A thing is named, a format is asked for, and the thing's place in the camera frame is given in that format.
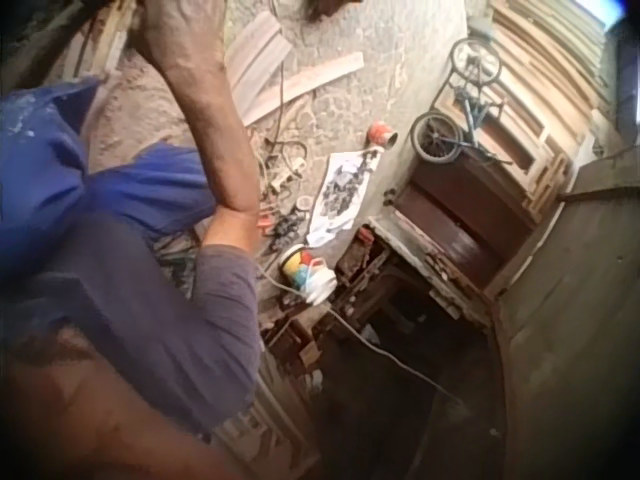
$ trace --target stone floor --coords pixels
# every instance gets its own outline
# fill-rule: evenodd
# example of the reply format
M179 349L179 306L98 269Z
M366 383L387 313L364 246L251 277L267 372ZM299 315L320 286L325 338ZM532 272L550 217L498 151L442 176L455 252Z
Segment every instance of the stone floor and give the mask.
M227 44L269 3L230 2ZM472 3L472 9L479 4L478 0ZM285 63L287 77L358 50L365 58L361 71L318 89L313 102L282 134L309 146L310 168L301 193L317 194L328 155L361 148L373 121L383 120L400 133L401 141L385 154L371 179L360 215L364 218L379 207L382 192L407 175L412 152L404 140L413 119L429 108L446 74L451 45L465 35L465 0L366 1L314 25L303 21L302 0L275 4L283 34L294 46ZM121 72L121 85L92 137L94 170L128 162L159 139L192 142L170 92L144 60L127 52ZM256 150L275 121L276 115L271 115L250 129ZM345 232L324 249L330 263L340 257L352 233Z

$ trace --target hand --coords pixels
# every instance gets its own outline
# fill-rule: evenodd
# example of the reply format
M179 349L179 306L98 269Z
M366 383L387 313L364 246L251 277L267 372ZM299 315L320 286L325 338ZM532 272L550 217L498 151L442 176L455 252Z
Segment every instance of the hand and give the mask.
M138 0L137 48L165 78L224 67L226 0Z

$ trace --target man's forearm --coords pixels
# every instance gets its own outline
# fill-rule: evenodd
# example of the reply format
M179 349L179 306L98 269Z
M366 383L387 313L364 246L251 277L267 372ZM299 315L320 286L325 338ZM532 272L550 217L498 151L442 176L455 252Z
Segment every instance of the man's forearm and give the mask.
M219 205L257 214L258 162L231 97L223 67L184 68L166 74L196 141Z

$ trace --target white cable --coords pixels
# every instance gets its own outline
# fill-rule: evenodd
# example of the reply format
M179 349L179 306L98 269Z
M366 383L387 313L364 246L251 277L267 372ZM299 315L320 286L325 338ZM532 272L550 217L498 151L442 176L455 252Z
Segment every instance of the white cable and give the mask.
M262 266L258 265L258 269L262 272L262 274L266 277L266 279L269 280L269 282L271 282L271 284L273 284L274 286L280 288L281 290L285 290L287 292L291 292L291 293L293 293L293 294L295 294L295 295L297 295L299 297L304 298L304 296L300 292L298 292L297 290L294 290L293 288L287 287L285 285L282 285L281 283L276 282L273 278L271 278L271 276L269 276L269 274L266 272L266 270L264 268L262 268ZM347 330L349 330L349 332L351 332L351 334L353 336L355 336L358 340L360 340L360 342L363 343L366 347L368 347L369 349L373 350L374 352L382 355L383 357L388 358L389 360L391 360L393 363L395 363L397 366L399 366L403 370L405 370L405 371L415 375L419 379L427 382L429 385L434 387L436 390L438 390L439 392L443 393L444 395L446 395L447 397L451 398L452 400L455 400L460 405L464 406L465 409L466 409L466 406L465 406L464 402L462 400L460 400L458 397L456 397L454 394L449 392L447 389L445 389L444 387L441 387L440 385L438 385L436 382L431 380L426 375L418 372L417 370L414 370L413 368L409 367L408 365L405 365L404 363L402 363L400 360L398 360L391 353L389 353L386 350L383 350L381 348L378 348L375 345L373 345L371 342L369 342L366 338L364 338L362 335L360 335L356 331L355 328L353 328L351 325L349 325L349 323L344 318L342 318L335 310L329 309L329 313L331 315L333 315Z

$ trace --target bicycle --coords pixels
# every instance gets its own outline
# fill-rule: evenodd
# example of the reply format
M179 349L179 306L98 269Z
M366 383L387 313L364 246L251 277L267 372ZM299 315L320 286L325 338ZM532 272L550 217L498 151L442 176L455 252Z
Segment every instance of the bicycle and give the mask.
M476 135L476 130L482 126L492 108L498 108L498 120L502 115L504 102L495 103L482 99L483 89L500 78L500 55L489 42L469 37L456 42L449 57L451 72L436 95L434 104L446 86L453 88L455 101L463 108L467 130L463 130L449 115L432 107L416 118L411 127L413 149L423 160L431 163L451 163L458 158L463 147L481 152L487 161L511 163L500 160L497 155L480 145ZM464 83L453 85L453 74L462 77ZM477 89L477 94L472 94L470 88Z

